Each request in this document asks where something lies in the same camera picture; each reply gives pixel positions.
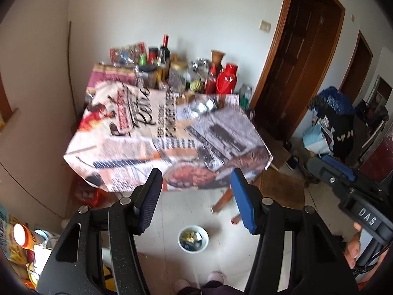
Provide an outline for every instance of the white bowl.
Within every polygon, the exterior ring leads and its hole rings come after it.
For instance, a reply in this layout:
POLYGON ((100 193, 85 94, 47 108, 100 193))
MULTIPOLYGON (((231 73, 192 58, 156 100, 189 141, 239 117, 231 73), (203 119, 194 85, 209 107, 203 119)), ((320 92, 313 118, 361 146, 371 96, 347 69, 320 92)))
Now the white bowl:
POLYGON ((209 244, 209 235, 208 235, 208 233, 207 233, 203 228, 201 228, 200 226, 197 226, 197 225, 190 225, 190 226, 183 227, 183 228, 180 230, 180 232, 179 232, 179 234, 178 234, 178 236, 177 236, 177 242, 178 242, 180 248, 181 248, 182 250, 184 250, 186 253, 189 253, 189 254, 197 254, 197 253, 203 252, 204 249, 205 249, 206 247, 208 247, 208 244, 209 244), (183 246, 182 246, 181 243, 180 243, 180 236, 182 236, 182 233, 183 233, 185 230, 193 230, 194 232, 198 232, 199 234, 201 234, 201 236, 202 236, 202 245, 201 245, 201 247, 200 247, 199 250, 197 250, 197 251, 195 251, 195 252, 192 252, 192 251, 189 251, 189 250, 183 248, 183 246))

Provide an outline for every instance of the terracotta vase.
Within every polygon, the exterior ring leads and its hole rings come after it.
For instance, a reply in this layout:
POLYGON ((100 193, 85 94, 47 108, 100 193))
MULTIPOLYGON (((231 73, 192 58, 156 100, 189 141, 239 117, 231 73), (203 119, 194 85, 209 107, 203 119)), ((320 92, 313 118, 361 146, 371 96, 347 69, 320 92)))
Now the terracotta vase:
POLYGON ((225 53, 217 50, 211 51, 211 61, 216 65, 217 73, 223 68, 221 61, 223 60, 225 53))

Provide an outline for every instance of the finger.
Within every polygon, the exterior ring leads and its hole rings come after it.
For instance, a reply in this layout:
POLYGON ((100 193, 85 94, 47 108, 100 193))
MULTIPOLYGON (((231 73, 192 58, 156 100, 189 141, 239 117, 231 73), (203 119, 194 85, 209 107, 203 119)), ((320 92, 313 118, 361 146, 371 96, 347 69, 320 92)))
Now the finger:
POLYGON ((356 233, 347 246, 347 251, 351 255, 352 258, 356 258, 360 252, 360 233, 356 233))
POLYGON ((355 230, 358 230, 359 232, 362 230, 362 226, 357 222, 353 223, 353 227, 355 228, 355 230))
POLYGON ((350 269, 355 267, 356 261, 354 258, 351 257, 351 255, 349 253, 345 253, 344 254, 345 259, 347 260, 348 266, 350 269))

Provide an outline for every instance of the red thermos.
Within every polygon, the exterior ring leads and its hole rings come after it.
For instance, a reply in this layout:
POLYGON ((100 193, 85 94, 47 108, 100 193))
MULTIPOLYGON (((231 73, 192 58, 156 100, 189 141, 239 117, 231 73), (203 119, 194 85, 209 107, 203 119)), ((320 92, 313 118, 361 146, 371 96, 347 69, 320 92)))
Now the red thermos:
POLYGON ((237 82, 237 65, 227 64, 217 77, 217 94, 232 94, 237 82))

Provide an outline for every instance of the door frame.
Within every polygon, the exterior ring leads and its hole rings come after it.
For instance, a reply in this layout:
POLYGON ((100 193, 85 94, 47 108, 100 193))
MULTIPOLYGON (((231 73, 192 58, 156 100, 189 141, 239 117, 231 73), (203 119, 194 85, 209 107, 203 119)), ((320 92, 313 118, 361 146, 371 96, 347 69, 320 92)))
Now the door frame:
MULTIPOLYGON (((284 26, 285 26, 285 23, 286 23, 286 18, 288 16, 288 12, 289 12, 289 7, 290 7, 290 4, 291 4, 291 1, 292 0, 284 0, 282 2, 282 8, 281 8, 280 16, 279 16, 279 19, 278 19, 276 31, 274 32, 272 45, 270 46, 270 50, 269 50, 269 53, 268 53, 265 65, 263 67, 263 70, 262 70, 261 76, 259 78, 258 84, 257 84, 257 86, 255 88, 254 95, 253 95, 253 97, 251 99, 250 107, 252 109, 254 109, 256 107, 256 105, 257 105, 257 102, 259 100, 259 97, 261 96, 263 87, 265 86, 266 79, 267 79, 267 77, 269 75, 269 72, 270 72, 270 70, 272 68, 273 60, 274 60, 274 58, 276 56, 276 53, 278 51, 278 46, 279 46, 281 38, 282 38, 282 33, 284 32, 284 26)), ((332 46, 332 49, 331 49, 328 61, 326 62, 326 65, 325 65, 325 67, 324 67, 324 69, 322 71, 321 77, 320 77, 319 81, 317 82, 317 84, 315 86, 315 89, 312 92, 312 96, 311 96, 310 100, 317 94, 317 92, 318 92, 318 90, 319 90, 319 88, 320 88, 320 86, 321 86, 321 84, 322 84, 322 82, 323 82, 323 80, 325 78, 325 75, 326 75, 327 70, 328 70, 328 68, 330 66, 330 63, 332 62, 333 55, 335 54, 335 50, 336 50, 336 47, 337 47, 337 44, 338 44, 338 40, 339 40, 340 34, 341 34, 341 29, 342 29, 342 25, 343 25, 343 21, 344 21, 344 15, 345 15, 345 8, 343 7, 343 5, 338 0, 333 0, 333 1, 341 9, 341 17, 340 17, 340 20, 339 20, 337 32, 336 32, 336 35, 335 35, 335 39, 333 41, 333 46, 332 46)), ((303 117, 306 114, 306 112, 307 112, 307 107, 304 108, 304 111, 300 114, 299 118, 297 119, 296 124, 294 126, 294 129, 291 131, 291 134, 293 134, 293 132, 295 131, 296 127, 300 124, 300 121, 303 119, 303 117)))
POLYGON ((346 79, 347 76, 348 76, 349 70, 351 69, 351 66, 352 66, 352 63, 353 63, 353 59, 355 58, 356 51, 358 50, 358 46, 359 46, 359 41, 360 41, 360 39, 362 39, 363 43, 366 45, 367 50, 368 50, 368 51, 370 52, 370 54, 371 54, 371 60, 373 60, 374 54, 373 54, 373 52, 371 51, 371 48, 370 48, 370 46, 368 45, 366 39, 364 38, 364 35, 363 35, 362 32, 359 30, 358 38, 356 39, 356 45, 355 45, 355 48, 354 48, 353 53, 352 53, 351 61, 349 62, 347 71, 345 72, 344 78, 343 78, 343 80, 342 80, 342 82, 341 82, 341 84, 340 84, 340 87, 339 87, 339 89, 338 89, 339 91, 341 91, 341 89, 342 89, 342 87, 343 87, 343 85, 344 85, 345 79, 346 79))

